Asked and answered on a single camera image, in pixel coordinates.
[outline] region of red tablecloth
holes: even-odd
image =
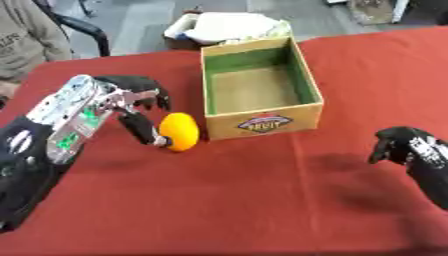
[[[0,236],[0,253],[447,255],[447,214],[403,167],[366,158],[374,133],[393,125],[448,138],[448,30],[301,47],[326,100],[318,130],[176,154],[139,145],[110,120],[28,221]],[[0,124],[81,73],[151,76],[175,111],[204,124],[199,54],[182,51],[42,65]]]

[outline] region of robotic hand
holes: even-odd
[[[141,143],[168,147],[169,137],[134,106],[170,110],[168,93],[137,76],[79,75],[26,116],[0,130],[0,232],[18,228],[75,162],[113,113]]]
[[[393,127],[377,132],[378,143],[369,163],[390,160],[407,167],[431,201],[448,209],[448,144],[411,127]]]

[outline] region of box label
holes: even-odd
[[[280,115],[261,114],[241,123],[238,125],[238,128],[257,133],[267,133],[276,130],[280,126],[287,125],[292,121],[291,118]]]

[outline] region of yellow box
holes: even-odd
[[[324,100],[292,38],[201,53],[210,139],[317,128]]]

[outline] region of gray sweater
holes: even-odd
[[[43,62],[71,58],[61,28],[32,0],[0,0],[0,81],[20,82]]]

